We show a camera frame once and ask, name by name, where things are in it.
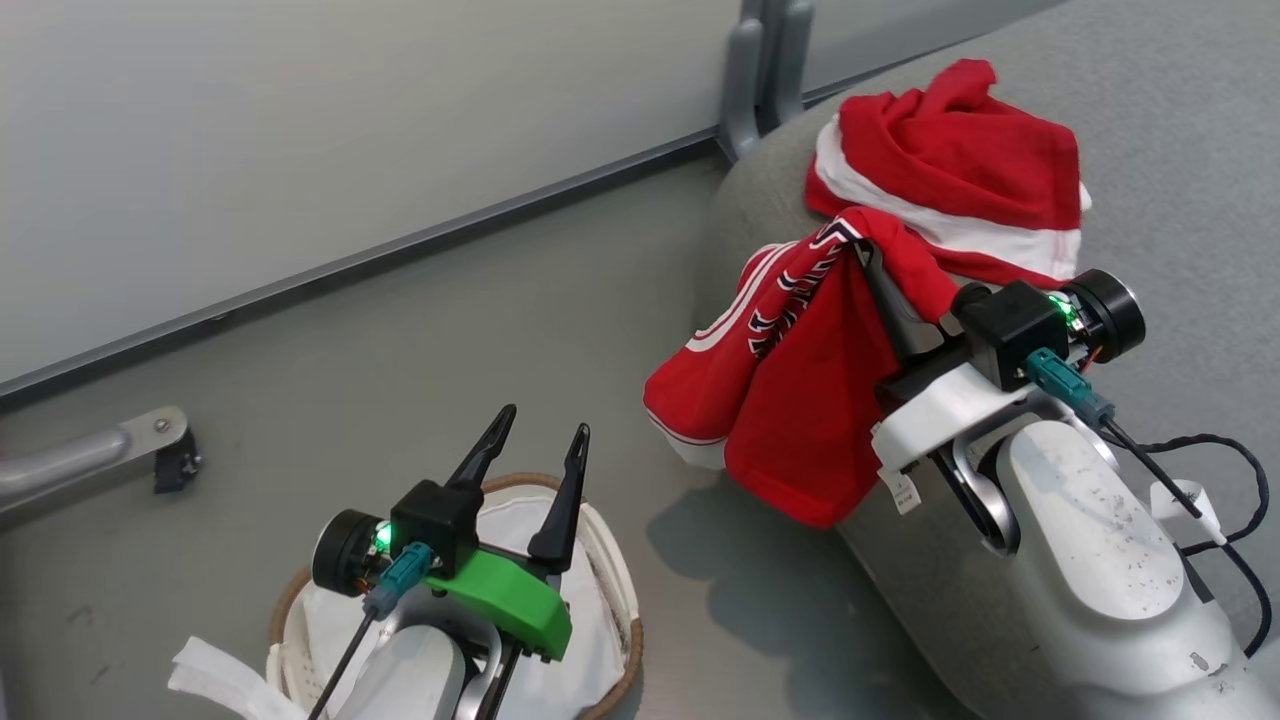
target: black cable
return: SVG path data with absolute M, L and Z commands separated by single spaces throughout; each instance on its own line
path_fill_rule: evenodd
M 1106 433 L 1102 434 L 1102 439 L 1110 442 L 1111 445 L 1117 445 L 1124 447 L 1124 445 L 1119 439 Z M 1249 518 L 1249 521 L 1239 530 L 1228 534 L 1226 539 L 1228 542 L 1235 542 L 1249 537 L 1254 530 L 1257 530 L 1262 525 L 1262 520 L 1265 520 L 1267 516 L 1267 510 L 1271 506 L 1271 484 L 1267 480 L 1267 471 L 1262 468 L 1262 462 L 1258 461 L 1257 456 L 1249 452 L 1248 447 L 1244 447 L 1244 443 L 1242 443 L 1238 439 L 1224 436 L 1215 436 L 1212 433 L 1199 433 L 1194 436 L 1175 437 L 1166 442 L 1139 445 L 1138 447 L 1140 447 L 1143 451 L 1151 455 L 1157 455 L 1160 452 L 1181 450 L 1184 447 L 1190 447 L 1193 445 L 1221 445 L 1224 447 L 1230 447 L 1231 450 L 1239 452 L 1240 457 L 1244 457 L 1244 461 L 1248 462 L 1251 468 L 1253 468 L 1254 482 L 1258 486 L 1258 507 L 1257 510 L 1253 511 L 1253 516 Z M 1198 544 L 1193 544 L 1190 547 L 1184 547 L 1183 555 L 1190 557 L 1193 555 L 1204 552 L 1206 550 L 1213 550 L 1215 547 L 1217 546 L 1213 544 L 1212 542 L 1202 542 Z
M 1158 462 L 1152 460 L 1151 455 L 1148 455 L 1147 450 L 1144 450 L 1144 446 L 1134 442 L 1134 439 L 1129 437 L 1129 433 L 1124 432 L 1124 429 L 1115 421 L 1114 418 L 1107 418 L 1102 420 L 1102 427 L 1110 430 L 1111 434 L 1115 436 L 1115 441 L 1119 445 L 1124 446 L 1124 448 L 1132 452 L 1133 456 L 1137 457 L 1139 462 L 1142 462 L 1148 470 L 1151 470 L 1151 474 L 1156 475 L 1156 479 L 1160 480 L 1160 484 L 1165 486 L 1165 488 L 1169 489 L 1170 493 L 1172 493 L 1174 498 L 1176 498 L 1178 502 L 1181 503 L 1181 506 L 1185 507 L 1187 511 L 1190 512 L 1193 518 L 1199 519 L 1204 515 L 1203 512 L 1199 511 L 1198 507 L 1196 507 L 1196 503 L 1192 502 L 1192 498 L 1188 497 L 1187 493 L 1183 492 L 1183 489 L 1178 487 L 1176 483 L 1174 483 L 1174 479 L 1169 477 L 1169 473 L 1166 473 L 1165 469 L 1161 468 Z M 1257 457 L 1253 457 L 1251 461 L 1251 464 L 1254 462 L 1257 462 Z M 1254 465 L 1254 469 L 1261 470 L 1261 466 Z M 1260 486 L 1258 489 L 1261 506 L 1258 509 L 1258 512 L 1254 514 L 1254 518 L 1258 519 L 1258 523 L 1262 521 L 1260 514 L 1266 515 L 1266 506 L 1268 505 L 1271 498 L 1271 491 L 1270 488 L 1266 487 L 1265 480 L 1266 480 L 1266 474 L 1263 473 L 1262 484 Z M 1251 532 L 1253 530 L 1248 529 L 1248 532 L 1245 532 L 1244 534 L 1248 534 Z M 1231 562 L 1234 562 L 1235 566 L 1240 570 L 1240 574 L 1244 575 L 1244 579 L 1249 582 L 1249 585 L 1253 588 L 1253 593 L 1258 596 L 1258 605 L 1261 606 L 1262 616 L 1258 619 L 1258 629 L 1256 633 L 1253 633 L 1253 639 L 1251 639 L 1249 644 L 1245 646 L 1244 648 L 1244 656 L 1253 657 L 1253 653 L 1257 652 L 1260 647 L 1262 647 L 1262 641 L 1267 639 L 1267 633 L 1271 632 L 1271 597 L 1267 594 L 1267 588 L 1262 585 L 1262 580 L 1258 579 L 1257 573 L 1254 573 L 1253 568 L 1249 568 L 1249 564 L 1245 562 L 1243 557 L 1240 557 L 1240 553 L 1236 552 L 1234 547 L 1231 547 L 1230 541 L 1228 541 L 1228 543 L 1222 546 L 1219 546 L 1217 543 L 1212 542 L 1207 544 L 1210 547 L 1221 547 L 1222 552 L 1226 553 L 1226 556 L 1231 560 Z
M 329 702 L 329 696 L 333 694 L 333 689 L 338 687 L 338 679 L 342 678 L 342 673 L 347 669 L 347 664 L 351 662 L 351 656 L 356 655 L 356 648 L 360 647 L 360 641 L 365 639 L 365 633 L 369 632 L 369 626 L 374 624 L 374 614 L 365 612 L 365 619 L 360 621 L 360 626 L 356 628 L 356 634 L 352 635 L 351 643 L 347 644 L 347 651 L 342 653 L 342 660 L 338 661 L 338 666 L 333 669 L 333 675 L 329 676 L 329 683 L 325 684 L 324 692 L 316 698 L 316 703 L 311 707 L 311 714 L 307 715 L 307 720 L 316 720 L 320 714 L 324 712 L 325 703 Z

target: gray sofa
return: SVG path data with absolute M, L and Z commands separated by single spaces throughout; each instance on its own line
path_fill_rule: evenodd
M 924 87 L 960 58 L 991 60 L 997 97 L 1073 128 L 1093 196 L 1080 269 L 1124 279 L 1142 301 L 1147 342 L 1096 382 L 1139 439 L 1233 436 L 1280 471 L 1280 4 L 1274 0 L 1071 0 L 992 35 L 920 58 L 850 94 Z M 805 169 L 833 97 L 768 136 L 717 199 L 698 269 L 698 320 L 732 297 L 742 263 L 797 240 L 822 218 L 804 208 Z M 1151 478 L 1126 462 L 1146 497 Z M 1229 529 L 1257 502 L 1229 451 L 1166 456 L 1204 482 Z M 956 696 L 987 717 L 1066 717 L 1004 564 L 941 478 L 914 475 L 924 505 L 899 516 L 877 488 L 841 532 Z M 1280 520 L 1240 543 L 1280 589 Z M 1258 609 L 1219 553 L 1196 566 L 1247 639 Z

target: white wall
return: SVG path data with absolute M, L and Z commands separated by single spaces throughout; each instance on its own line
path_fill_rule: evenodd
M 0 4 L 0 386 L 713 126 L 737 15 Z
M 804 90 L 989 32 L 1062 0 L 813 0 Z

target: red cloth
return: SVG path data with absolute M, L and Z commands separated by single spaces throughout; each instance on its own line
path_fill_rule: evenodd
M 845 101 L 806 184 L 810 206 L 835 220 L 759 250 L 728 310 L 645 384 L 650 418 L 686 460 L 727 468 L 820 528 L 876 484 L 874 387 L 897 363 L 861 264 L 845 252 L 859 237 L 934 323 L 956 292 L 943 268 L 1050 287 L 1074 274 L 1075 138 L 991 99 L 992 82 L 987 63 L 961 60 L 925 92 Z

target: white basket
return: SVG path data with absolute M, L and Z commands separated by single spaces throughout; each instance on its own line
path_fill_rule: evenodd
M 504 475 L 485 483 L 484 507 L 492 509 L 520 498 L 552 498 L 556 496 L 558 483 L 554 477 L 540 473 Z M 622 559 L 617 541 L 613 539 L 613 533 L 609 532 L 604 519 L 586 502 L 582 502 L 579 514 L 577 542 L 586 551 L 591 574 L 613 616 L 622 655 L 626 659 L 622 679 L 599 703 L 580 715 L 581 719 L 596 720 L 608 716 L 635 682 L 644 652 L 644 633 L 626 560 Z M 311 662 L 306 614 L 302 611 L 302 602 L 298 601 L 303 588 L 310 584 L 310 570 L 302 570 L 285 588 L 271 621 L 271 646 L 266 656 L 266 682 L 306 710 L 315 705 L 325 684 L 325 679 L 319 676 Z M 321 717 L 328 720 L 326 714 L 321 714 Z

